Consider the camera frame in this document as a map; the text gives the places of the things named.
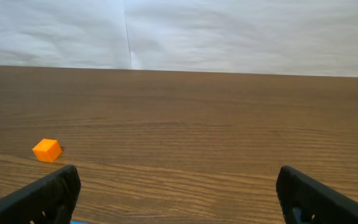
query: white wall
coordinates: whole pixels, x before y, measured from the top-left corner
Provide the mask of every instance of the white wall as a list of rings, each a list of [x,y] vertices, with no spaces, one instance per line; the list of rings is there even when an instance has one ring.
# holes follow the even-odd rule
[[[358,0],[0,0],[0,65],[358,76]]]

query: white paper sheet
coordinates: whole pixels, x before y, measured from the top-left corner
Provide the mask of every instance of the white paper sheet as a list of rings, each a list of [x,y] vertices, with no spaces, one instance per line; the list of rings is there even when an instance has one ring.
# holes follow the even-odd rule
[[[122,0],[0,0],[0,65],[130,68]]]
[[[358,76],[358,0],[125,0],[134,69]]]

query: wooden table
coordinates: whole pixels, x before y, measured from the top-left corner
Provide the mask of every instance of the wooden table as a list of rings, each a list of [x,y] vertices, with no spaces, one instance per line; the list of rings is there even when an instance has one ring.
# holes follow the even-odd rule
[[[358,201],[358,78],[0,67],[0,198],[65,164],[85,222],[283,223],[282,165]]]

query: tabletop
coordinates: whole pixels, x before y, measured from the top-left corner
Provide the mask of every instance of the tabletop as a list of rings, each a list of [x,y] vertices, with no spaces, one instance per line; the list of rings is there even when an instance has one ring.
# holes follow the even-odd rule
[[[65,164],[73,220],[284,223],[283,165],[358,201],[358,78],[0,66],[0,198]]]

